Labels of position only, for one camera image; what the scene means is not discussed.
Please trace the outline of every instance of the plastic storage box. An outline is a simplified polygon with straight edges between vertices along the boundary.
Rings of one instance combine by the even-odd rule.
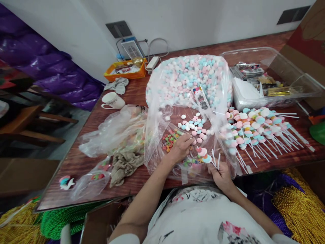
[[[234,103],[239,111],[245,107],[288,107],[307,97],[320,97],[323,89],[310,75],[298,69],[282,54],[270,47],[239,49],[220,54],[229,67],[239,62],[260,64],[269,76],[299,92],[288,96],[264,97],[255,100],[245,99],[233,82]]]

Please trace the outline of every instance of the hand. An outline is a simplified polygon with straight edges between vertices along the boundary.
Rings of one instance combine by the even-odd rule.
[[[230,177],[230,171],[228,164],[226,162],[220,161],[219,171],[212,165],[208,164],[209,173],[212,174],[213,180],[217,187],[223,191],[226,195],[230,193],[233,189],[236,189],[233,181]]]
[[[190,153],[190,146],[193,142],[194,138],[189,134],[182,135],[176,140],[172,149],[165,156],[168,158],[172,166],[175,166],[175,164],[183,160]]]

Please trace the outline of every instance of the gold tassel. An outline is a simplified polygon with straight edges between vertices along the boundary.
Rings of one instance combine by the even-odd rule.
[[[305,191],[305,194],[294,186],[284,187],[276,192],[273,204],[284,217],[288,228],[292,231],[292,239],[300,244],[325,243],[325,209],[324,204],[311,190],[295,168],[282,171],[293,178]]]
[[[28,243],[42,244],[46,242],[46,238],[41,236],[40,225],[34,225],[39,214],[33,214],[33,209],[37,202],[30,202],[28,206],[17,213],[12,220],[3,228],[0,228],[0,243]],[[14,212],[21,207],[10,209],[0,218],[0,224],[6,221]]]

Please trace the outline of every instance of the orange tray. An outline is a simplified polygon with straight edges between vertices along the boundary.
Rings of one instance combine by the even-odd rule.
[[[127,73],[127,74],[114,74],[114,75],[110,75],[112,73],[112,71],[115,69],[116,66],[119,65],[127,65],[127,63],[130,62],[129,61],[122,61],[122,62],[117,62],[117,63],[113,63],[104,73],[104,77],[109,80],[109,82],[114,82],[116,78],[119,77],[123,77],[123,78],[127,78],[127,79],[139,79],[139,78],[143,78],[146,76],[146,69],[145,69],[145,63],[147,63],[147,60],[145,59],[141,65],[141,68],[138,72],[135,73]]]

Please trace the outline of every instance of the beige cloth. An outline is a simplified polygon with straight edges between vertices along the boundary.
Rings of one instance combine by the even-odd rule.
[[[144,164],[144,155],[135,155],[133,152],[114,154],[110,188],[124,183],[124,177],[132,175],[136,169]]]

